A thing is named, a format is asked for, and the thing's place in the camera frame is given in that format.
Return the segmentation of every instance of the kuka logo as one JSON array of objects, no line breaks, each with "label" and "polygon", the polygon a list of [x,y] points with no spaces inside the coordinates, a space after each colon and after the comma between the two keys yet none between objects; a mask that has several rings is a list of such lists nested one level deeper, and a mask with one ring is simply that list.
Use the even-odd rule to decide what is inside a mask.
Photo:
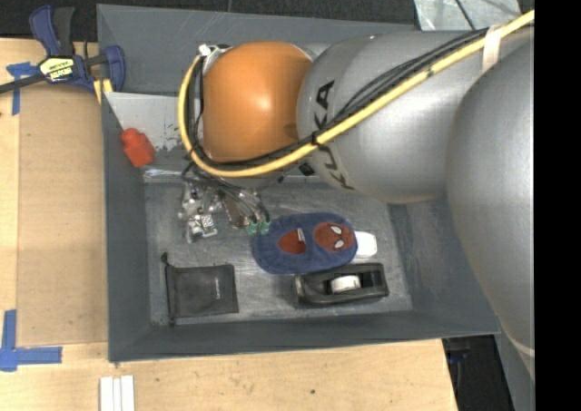
[{"label": "kuka logo", "polygon": [[[327,115],[329,109],[329,102],[327,98],[329,97],[330,89],[335,84],[335,81],[330,81],[329,83],[325,83],[319,91],[317,92],[317,104],[320,105],[325,110],[325,115],[319,119],[319,116],[315,113],[315,124],[317,125],[317,129],[322,129],[324,125],[327,123]],[[329,162],[325,162],[325,168],[329,171],[329,175],[337,181],[341,188],[346,190],[355,190],[354,187],[351,187],[347,183],[347,179],[343,176],[342,173],[338,172],[339,166],[337,165],[337,161],[333,156],[333,151],[327,145],[320,145],[319,150],[321,152],[326,153],[329,156]]]}]

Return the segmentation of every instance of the blue slipper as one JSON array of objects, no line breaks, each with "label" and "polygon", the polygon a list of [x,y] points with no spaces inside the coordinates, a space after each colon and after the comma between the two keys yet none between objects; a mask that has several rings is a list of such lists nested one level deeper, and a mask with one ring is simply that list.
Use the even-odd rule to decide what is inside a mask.
[{"label": "blue slipper", "polygon": [[357,252],[351,224],[337,214],[313,212],[273,220],[259,234],[253,254],[271,274],[307,274],[349,264]]}]

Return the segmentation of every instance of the wooden table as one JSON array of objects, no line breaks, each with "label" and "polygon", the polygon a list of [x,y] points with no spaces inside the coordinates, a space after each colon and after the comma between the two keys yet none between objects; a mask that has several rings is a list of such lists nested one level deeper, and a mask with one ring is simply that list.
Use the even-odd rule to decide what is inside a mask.
[{"label": "wooden table", "polygon": [[[22,61],[36,63],[42,57],[42,46],[34,41],[0,39],[0,83],[12,80],[5,71],[7,64]],[[34,173],[37,174],[34,177],[38,177],[40,181],[37,188],[41,188],[43,192],[36,200],[42,201],[44,196],[50,196],[54,203],[56,197],[60,196],[59,193],[65,193],[59,188],[59,184],[53,184],[53,187],[41,185],[43,173],[50,174],[54,167],[59,172],[64,167],[63,161],[54,159],[58,158],[58,145],[44,141],[43,149],[35,156],[28,150],[24,151],[24,148],[30,148],[28,137],[34,132],[21,132],[21,116],[28,122],[25,116],[33,115],[34,104],[40,106],[39,103],[44,101],[46,109],[51,110],[51,113],[54,112],[52,110],[59,109],[59,105],[69,103],[75,97],[79,99],[79,103],[97,101],[91,101],[91,95],[69,87],[47,84],[23,89],[22,95],[23,112],[17,116],[11,114],[12,94],[0,95],[0,315],[3,316],[4,310],[11,308],[17,308],[17,313],[26,313],[26,317],[18,324],[18,328],[23,330],[23,335],[18,336],[19,341],[24,340],[22,345],[48,345],[59,336],[62,336],[62,343],[66,344],[62,364],[19,367],[14,373],[0,372],[0,409],[95,410],[98,409],[99,378],[123,375],[134,376],[138,411],[457,409],[439,340],[290,353],[109,363],[107,344],[102,338],[103,332],[106,332],[106,328],[103,328],[103,325],[106,327],[106,316],[103,315],[105,287],[100,275],[100,268],[104,267],[101,266],[102,255],[99,251],[87,250],[90,257],[83,259],[85,247],[81,246],[76,251],[77,256],[81,256],[76,261],[71,261],[74,262],[72,266],[66,265],[68,270],[74,272],[74,279],[80,280],[78,284],[83,284],[82,287],[85,288],[79,300],[80,304],[76,306],[71,301],[74,298],[67,293],[71,287],[49,283],[51,279],[46,274],[49,266],[37,269],[48,263],[53,266],[65,264],[63,258],[70,258],[68,247],[63,245],[62,239],[56,238],[55,232],[59,237],[61,232],[58,228],[47,227],[34,234],[34,229],[29,229],[30,222],[34,222],[34,203],[30,204],[30,200],[25,200],[29,195],[20,196],[19,199],[19,184],[23,194],[38,192],[32,190],[28,179],[23,181],[30,174],[29,168],[33,166],[36,168]],[[87,110],[92,113],[93,108],[90,105],[82,106],[83,113],[87,113]],[[53,132],[78,128],[71,125],[70,120],[49,114],[46,113],[43,121],[47,128],[49,123],[52,124]],[[63,123],[58,126],[60,130],[54,130],[55,122]],[[36,125],[35,128],[39,129],[38,124],[23,122],[23,129],[25,125],[27,129],[31,125]],[[98,137],[91,129],[84,134]],[[93,140],[97,146],[101,141],[100,138]],[[67,148],[70,150],[73,147],[67,145]],[[28,160],[31,157],[36,158],[33,166]],[[74,161],[66,166],[71,173],[79,169]],[[74,181],[64,184],[63,187],[70,187],[69,193],[86,195],[86,191],[75,190]],[[86,196],[84,198],[85,208],[100,201],[94,196],[88,197],[89,201],[86,201]],[[39,213],[43,209],[41,204],[38,203]],[[54,205],[43,212],[49,213],[52,208]],[[74,217],[79,222],[87,219],[86,213],[82,212],[77,212]],[[71,235],[78,238],[78,231]],[[43,245],[48,248],[43,248],[42,251],[31,250],[31,246],[25,243],[26,239],[31,239],[26,237],[27,233],[37,236],[39,241],[35,244],[38,248]],[[59,248],[56,247],[56,242],[59,242]],[[92,242],[92,245],[92,248],[103,246],[102,242]],[[34,258],[38,258],[38,264],[34,264]],[[66,311],[59,312],[59,308],[64,309],[62,306],[65,306]],[[74,316],[74,322],[67,320],[67,316],[75,311],[78,312]]]}]

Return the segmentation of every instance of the blue clamp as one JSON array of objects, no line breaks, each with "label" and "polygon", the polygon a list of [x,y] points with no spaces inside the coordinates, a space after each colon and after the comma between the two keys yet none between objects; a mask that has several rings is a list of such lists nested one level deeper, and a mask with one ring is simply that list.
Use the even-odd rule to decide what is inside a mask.
[{"label": "blue clamp", "polygon": [[16,310],[4,313],[0,371],[14,372],[18,366],[62,363],[63,347],[16,348]]},{"label": "blue clamp", "polygon": [[45,5],[30,15],[34,39],[46,50],[47,58],[38,65],[41,73],[49,83],[67,83],[94,93],[95,78],[88,68],[94,64],[108,63],[111,84],[115,91],[121,91],[125,82],[123,50],[119,46],[108,46],[104,56],[90,59],[74,54],[70,40],[73,12],[72,7],[53,9]]}]

